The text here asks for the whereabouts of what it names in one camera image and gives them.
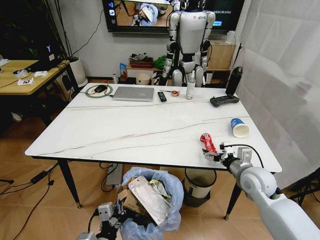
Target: tape roll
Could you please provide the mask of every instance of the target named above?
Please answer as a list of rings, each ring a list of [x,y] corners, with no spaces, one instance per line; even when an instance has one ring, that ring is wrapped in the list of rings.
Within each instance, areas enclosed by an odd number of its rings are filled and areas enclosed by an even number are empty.
[[[22,70],[17,70],[17,71],[14,71],[12,73],[16,78],[25,78],[27,77],[30,73],[25,70],[25,69],[22,69]]]
[[[179,92],[178,92],[178,91],[172,91],[172,92],[171,92],[171,95],[172,95],[173,97],[177,97],[177,96],[179,96]]]

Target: monitor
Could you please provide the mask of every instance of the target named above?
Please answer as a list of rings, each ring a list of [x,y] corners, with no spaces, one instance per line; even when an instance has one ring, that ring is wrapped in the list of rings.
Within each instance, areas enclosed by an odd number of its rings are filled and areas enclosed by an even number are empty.
[[[215,13],[212,34],[234,31],[245,0],[207,0],[205,10]],[[167,0],[102,0],[109,32],[168,32],[173,7]]]

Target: remote control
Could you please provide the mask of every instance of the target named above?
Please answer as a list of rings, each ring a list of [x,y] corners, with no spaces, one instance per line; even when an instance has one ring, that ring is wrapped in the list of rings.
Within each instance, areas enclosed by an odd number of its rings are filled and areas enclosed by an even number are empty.
[[[165,96],[163,91],[158,91],[158,95],[159,95],[159,98],[160,98],[161,102],[167,101],[166,96]]]
[[[210,103],[217,108],[222,104],[237,103],[239,102],[239,100],[240,99],[237,98],[236,96],[226,95],[226,96],[220,96],[220,97],[213,97],[210,99]]]

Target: white curtain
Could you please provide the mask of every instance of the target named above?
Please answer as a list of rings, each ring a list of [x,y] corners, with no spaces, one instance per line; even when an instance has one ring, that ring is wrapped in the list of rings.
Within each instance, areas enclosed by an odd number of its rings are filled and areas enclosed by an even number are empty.
[[[252,0],[241,42],[237,94],[284,188],[320,167],[320,0]]]

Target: paper cup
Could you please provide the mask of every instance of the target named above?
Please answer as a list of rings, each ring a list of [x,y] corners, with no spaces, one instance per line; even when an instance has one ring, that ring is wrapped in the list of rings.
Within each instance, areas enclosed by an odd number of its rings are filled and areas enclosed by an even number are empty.
[[[236,138],[245,138],[249,134],[249,127],[240,118],[231,120],[231,128]]]

